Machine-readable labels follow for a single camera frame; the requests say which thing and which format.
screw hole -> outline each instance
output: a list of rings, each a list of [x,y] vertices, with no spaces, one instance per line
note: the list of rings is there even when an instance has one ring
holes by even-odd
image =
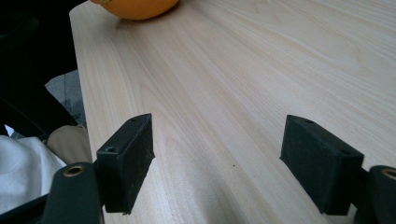
[[[82,172],[84,172],[84,167],[81,165],[76,165],[76,166],[70,167],[69,169],[65,170],[64,176],[73,177],[76,175],[80,175]]]
[[[383,169],[382,174],[387,176],[388,178],[396,180],[396,170],[391,170],[391,169]]]
[[[346,150],[346,149],[341,149],[341,152],[342,152],[343,154],[346,154],[346,155],[350,155],[350,154],[351,154],[351,152],[348,151],[348,150]]]
[[[114,147],[108,147],[106,148],[106,152],[116,152],[116,149]]]

black chair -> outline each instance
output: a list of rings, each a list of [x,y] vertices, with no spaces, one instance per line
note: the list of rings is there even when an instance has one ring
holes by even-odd
[[[77,124],[45,88],[46,79],[40,76],[40,69],[37,69],[34,63],[39,59],[33,59],[27,53],[29,49],[26,43],[35,36],[38,26],[38,20],[30,12],[14,11],[0,14],[0,133],[2,134],[6,134],[4,128],[6,124],[24,136],[45,139],[61,126]]]

white cloth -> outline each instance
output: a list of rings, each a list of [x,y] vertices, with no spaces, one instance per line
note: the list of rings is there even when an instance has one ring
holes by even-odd
[[[0,214],[49,193],[64,166],[36,137],[0,135]]]

orange fruit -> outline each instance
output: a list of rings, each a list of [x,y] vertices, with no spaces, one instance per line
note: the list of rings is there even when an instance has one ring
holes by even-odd
[[[178,0],[91,0],[104,7],[110,13],[128,20],[145,20],[156,17]]]

light wood grain surface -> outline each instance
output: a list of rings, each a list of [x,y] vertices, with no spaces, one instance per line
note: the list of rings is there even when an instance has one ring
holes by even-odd
[[[181,0],[148,21],[70,14],[92,151],[153,116],[156,159],[108,223],[353,223],[279,159],[288,114],[396,166],[396,2]]]

